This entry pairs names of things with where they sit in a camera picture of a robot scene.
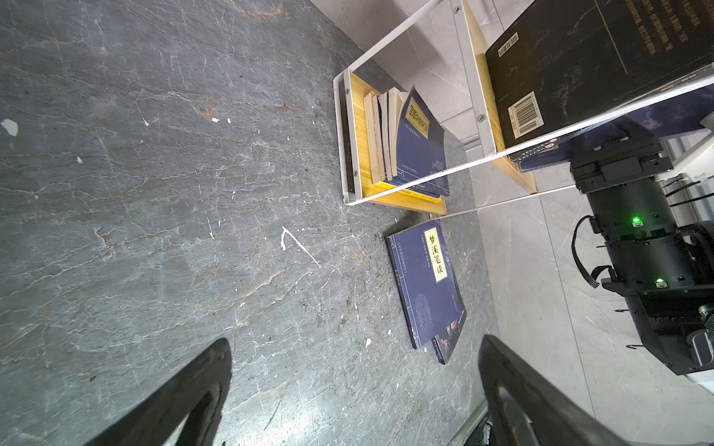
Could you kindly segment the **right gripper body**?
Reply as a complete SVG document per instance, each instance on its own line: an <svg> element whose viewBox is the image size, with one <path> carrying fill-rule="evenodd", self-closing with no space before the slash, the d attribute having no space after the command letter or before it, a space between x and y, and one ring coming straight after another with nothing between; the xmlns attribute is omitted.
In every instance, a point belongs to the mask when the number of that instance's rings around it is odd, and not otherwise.
<svg viewBox="0 0 714 446"><path fill-rule="evenodd" d="M570 141L570 171L583 194L652 178L673 169L654 133L620 117Z"/></svg>

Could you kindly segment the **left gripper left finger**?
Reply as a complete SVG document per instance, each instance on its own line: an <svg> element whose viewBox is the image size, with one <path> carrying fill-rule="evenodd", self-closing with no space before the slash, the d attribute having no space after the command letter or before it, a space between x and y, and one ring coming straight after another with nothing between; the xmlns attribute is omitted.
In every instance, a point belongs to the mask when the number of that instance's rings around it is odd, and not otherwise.
<svg viewBox="0 0 714 446"><path fill-rule="evenodd" d="M163 445L179 429L178 445L211 445L231 379L230 343L219 338L88 444Z"/></svg>

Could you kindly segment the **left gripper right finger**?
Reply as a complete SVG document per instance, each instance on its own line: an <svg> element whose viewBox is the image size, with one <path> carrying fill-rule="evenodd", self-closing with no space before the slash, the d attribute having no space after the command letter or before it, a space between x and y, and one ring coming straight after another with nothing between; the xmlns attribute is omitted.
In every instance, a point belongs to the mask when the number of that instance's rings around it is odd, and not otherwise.
<svg viewBox="0 0 714 446"><path fill-rule="evenodd" d="M625 445L498 337L483 337L479 371L497 445Z"/></svg>

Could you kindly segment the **navy book Yi Jing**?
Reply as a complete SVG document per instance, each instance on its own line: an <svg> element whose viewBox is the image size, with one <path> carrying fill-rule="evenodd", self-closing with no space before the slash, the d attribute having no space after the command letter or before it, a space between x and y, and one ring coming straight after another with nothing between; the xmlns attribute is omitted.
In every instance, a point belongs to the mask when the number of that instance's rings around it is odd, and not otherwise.
<svg viewBox="0 0 714 446"><path fill-rule="evenodd" d="M389 93L384 92L379 96L379 118L383 162L385 168L386 182L392 180L392 162L390 161L390 138L389 138Z"/></svg>

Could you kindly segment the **navy book yellow label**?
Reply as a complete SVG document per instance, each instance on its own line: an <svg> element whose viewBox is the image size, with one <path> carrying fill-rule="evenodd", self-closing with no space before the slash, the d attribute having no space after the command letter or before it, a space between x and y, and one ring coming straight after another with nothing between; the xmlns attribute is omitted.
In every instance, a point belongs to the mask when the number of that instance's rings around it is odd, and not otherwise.
<svg viewBox="0 0 714 446"><path fill-rule="evenodd" d="M446 169L444 128L415 87L403 102L397 139L397 177L401 185Z"/></svg>

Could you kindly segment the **blue book Han Feizi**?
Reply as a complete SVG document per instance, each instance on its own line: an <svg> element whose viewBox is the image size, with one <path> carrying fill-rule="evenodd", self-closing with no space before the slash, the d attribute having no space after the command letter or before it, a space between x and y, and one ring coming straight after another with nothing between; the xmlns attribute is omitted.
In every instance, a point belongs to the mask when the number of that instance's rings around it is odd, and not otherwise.
<svg viewBox="0 0 714 446"><path fill-rule="evenodd" d="M396 87L391 88L388 92L389 180L397 177L398 129L405 98L406 93Z"/></svg>

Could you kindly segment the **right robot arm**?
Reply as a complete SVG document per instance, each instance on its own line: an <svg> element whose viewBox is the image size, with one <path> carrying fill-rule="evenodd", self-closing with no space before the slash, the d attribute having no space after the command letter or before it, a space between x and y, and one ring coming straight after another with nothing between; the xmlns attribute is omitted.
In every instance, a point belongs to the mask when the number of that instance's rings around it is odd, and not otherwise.
<svg viewBox="0 0 714 446"><path fill-rule="evenodd" d="M656 175L671 170L659 138L620 117L602 141L575 139L570 167L610 262L586 282L626 301L641 344L675 375L713 368L713 223L678 225Z"/></svg>

